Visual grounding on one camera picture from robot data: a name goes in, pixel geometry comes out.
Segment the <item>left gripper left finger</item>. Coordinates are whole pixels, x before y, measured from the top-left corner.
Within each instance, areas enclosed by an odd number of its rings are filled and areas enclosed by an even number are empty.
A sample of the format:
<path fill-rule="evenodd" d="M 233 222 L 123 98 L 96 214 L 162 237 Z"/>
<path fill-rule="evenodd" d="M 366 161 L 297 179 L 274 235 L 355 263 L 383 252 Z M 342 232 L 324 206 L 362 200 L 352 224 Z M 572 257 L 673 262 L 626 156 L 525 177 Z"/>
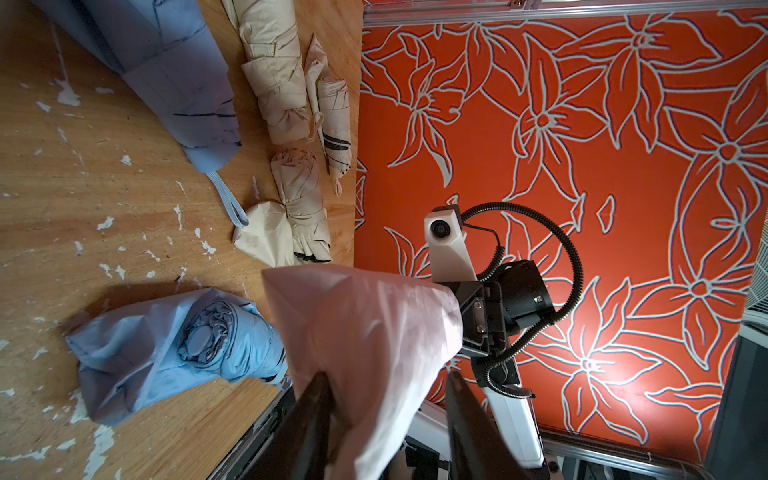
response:
<path fill-rule="evenodd" d="M 333 407 L 330 380 L 318 372 L 243 479 L 323 479 Z"/>

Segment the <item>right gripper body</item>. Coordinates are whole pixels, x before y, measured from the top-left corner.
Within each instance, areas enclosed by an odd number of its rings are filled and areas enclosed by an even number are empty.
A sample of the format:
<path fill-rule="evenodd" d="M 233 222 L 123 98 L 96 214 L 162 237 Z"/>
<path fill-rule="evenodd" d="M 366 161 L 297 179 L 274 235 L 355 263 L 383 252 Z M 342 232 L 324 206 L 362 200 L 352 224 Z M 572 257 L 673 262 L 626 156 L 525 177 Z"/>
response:
<path fill-rule="evenodd" d="M 485 358 L 501 354 L 508 346 L 502 289 L 498 282 L 450 282 L 463 325 L 460 355 Z"/>

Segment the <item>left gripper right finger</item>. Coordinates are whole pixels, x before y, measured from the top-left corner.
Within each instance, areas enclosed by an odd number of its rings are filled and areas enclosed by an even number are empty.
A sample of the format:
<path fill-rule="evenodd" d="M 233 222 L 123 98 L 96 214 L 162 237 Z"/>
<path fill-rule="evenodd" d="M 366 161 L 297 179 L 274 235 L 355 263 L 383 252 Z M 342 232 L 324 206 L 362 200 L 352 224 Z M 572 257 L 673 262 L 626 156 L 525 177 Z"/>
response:
<path fill-rule="evenodd" d="M 459 373 L 446 377 L 445 407 L 452 479 L 532 479 Z"/>

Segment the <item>pink umbrella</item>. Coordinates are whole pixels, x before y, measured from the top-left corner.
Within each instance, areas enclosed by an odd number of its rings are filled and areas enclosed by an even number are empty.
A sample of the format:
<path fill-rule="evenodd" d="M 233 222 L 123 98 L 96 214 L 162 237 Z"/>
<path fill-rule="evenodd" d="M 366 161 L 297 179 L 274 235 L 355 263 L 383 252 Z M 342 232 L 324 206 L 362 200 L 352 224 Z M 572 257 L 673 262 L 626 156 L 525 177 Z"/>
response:
<path fill-rule="evenodd" d="M 430 281 L 330 264 L 262 278 L 296 394 L 318 372 L 329 379 L 327 478 L 379 478 L 462 346 L 456 297 Z"/>

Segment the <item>blue umbrella front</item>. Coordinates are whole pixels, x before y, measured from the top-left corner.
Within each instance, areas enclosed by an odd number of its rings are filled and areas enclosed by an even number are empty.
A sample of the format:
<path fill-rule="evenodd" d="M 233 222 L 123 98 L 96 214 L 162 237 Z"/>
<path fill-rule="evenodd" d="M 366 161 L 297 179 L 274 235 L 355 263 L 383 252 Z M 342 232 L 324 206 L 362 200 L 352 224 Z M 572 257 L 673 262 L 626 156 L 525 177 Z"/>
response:
<path fill-rule="evenodd" d="M 278 331 L 255 303 L 214 288 L 120 307 L 65 341 L 88 416 L 110 427 L 216 379 L 281 385 L 288 368 Z"/>

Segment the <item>blue umbrella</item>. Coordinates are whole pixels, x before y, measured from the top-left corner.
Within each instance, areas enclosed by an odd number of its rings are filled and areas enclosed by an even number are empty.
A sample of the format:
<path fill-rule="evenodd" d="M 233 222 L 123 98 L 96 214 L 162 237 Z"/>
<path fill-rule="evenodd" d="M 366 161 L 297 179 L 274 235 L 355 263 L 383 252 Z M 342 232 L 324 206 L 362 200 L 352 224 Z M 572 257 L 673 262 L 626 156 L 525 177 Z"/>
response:
<path fill-rule="evenodd" d="M 281 385 L 288 368 L 278 331 L 255 303 L 214 288 L 120 307 L 65 341 L 88 416 L 110 427 L 216 379 Z"/>
<path fill-rule="evenodd" d="M 219 175 L 241 147 L 228 65 L 195 1 L 39 1 L 118 73 L 216 188 L 236 227 L 246 213 Z"/>

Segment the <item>beige umbrella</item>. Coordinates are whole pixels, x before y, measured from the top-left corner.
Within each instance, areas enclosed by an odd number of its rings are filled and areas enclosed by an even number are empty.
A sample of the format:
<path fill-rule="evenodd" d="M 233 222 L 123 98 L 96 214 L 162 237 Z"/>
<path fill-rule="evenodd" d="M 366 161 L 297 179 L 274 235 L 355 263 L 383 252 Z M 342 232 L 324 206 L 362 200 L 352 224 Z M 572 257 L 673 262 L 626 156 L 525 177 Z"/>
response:
<path fill-rule="evenodd" d="M 312 113 L 310 137 L 320 140 L 334 193 L 343 193 L 341 179 L 351 170 L 350 91 L 331 70 L 327 53 L 314 35 L 306 55 L 305 82 Z"/>
<path fill-rule="evenodd" d="M 288 149 L 271 159 L 270 168 L 291 227 L 294 256 L 304 262 L 331 262 L 328 215 L 315 156 Z"/>
<path fill-rule="evenodd" d="M 241 69 L 257 98 L 270 140 L 284 145 L 310 132 L 305 76 L 291 0 L 224 0 L 242 42 Z"/>

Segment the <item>beige umbrella back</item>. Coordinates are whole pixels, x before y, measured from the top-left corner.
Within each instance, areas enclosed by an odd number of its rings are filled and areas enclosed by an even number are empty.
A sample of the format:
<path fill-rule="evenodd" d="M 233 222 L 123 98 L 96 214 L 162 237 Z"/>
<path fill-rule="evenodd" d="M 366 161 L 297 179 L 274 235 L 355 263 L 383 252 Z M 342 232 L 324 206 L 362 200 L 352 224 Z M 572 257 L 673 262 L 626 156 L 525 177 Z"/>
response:
<path fill-rule="evenodd" d="M 343 193 L 341 179 L 351 170 L 350 91 L 331 70 L 327 53 L 314 35 L 306 55 L 305 82 L 312 113 L 310 137 L 320 140 L 334 193 Z"/>

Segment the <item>blue umbrella back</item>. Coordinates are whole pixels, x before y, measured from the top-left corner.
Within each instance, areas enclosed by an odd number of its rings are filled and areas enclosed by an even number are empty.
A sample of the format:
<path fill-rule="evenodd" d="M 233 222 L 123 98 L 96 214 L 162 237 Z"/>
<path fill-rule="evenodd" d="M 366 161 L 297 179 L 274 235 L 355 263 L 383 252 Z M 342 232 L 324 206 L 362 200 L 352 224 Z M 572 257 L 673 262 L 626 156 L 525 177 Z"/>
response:
<path fill-rule="evenodd" d="M 219 175 L 241 147 L 228 65 L 195 1 L 39 1 L 118 73 L 216 188 L 236 227 L 246 213 Z"/>

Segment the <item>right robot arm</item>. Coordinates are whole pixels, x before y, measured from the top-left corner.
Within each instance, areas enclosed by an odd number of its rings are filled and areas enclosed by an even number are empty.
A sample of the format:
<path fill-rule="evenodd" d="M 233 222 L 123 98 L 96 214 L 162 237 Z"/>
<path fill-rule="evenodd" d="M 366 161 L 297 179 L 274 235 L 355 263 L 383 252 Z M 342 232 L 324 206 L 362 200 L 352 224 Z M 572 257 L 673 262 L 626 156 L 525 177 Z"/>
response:
<path fill-rule="evenodd" d="M 497 428 L 518 464 L 534 479 L 551 477 L 544 456 L 532 390 L 520 379 L 515 357 L 546 328 L 575 309 L 584 290 L 584 271 L 570 237 L 544 214 L 509 202 L 488 202 L 459 214 L 459 225 L 482 213 L 521 214 L 550 231 L 567 254 L 572 280 L 565 303 L 557 308 L 532 260 L 507 261 L 497 245 L 488 265 L 474 280 L 446 282 L 458 300 L 463 321 L 460 353 L 471 361 L 475 382 L 492 410 Z"/>

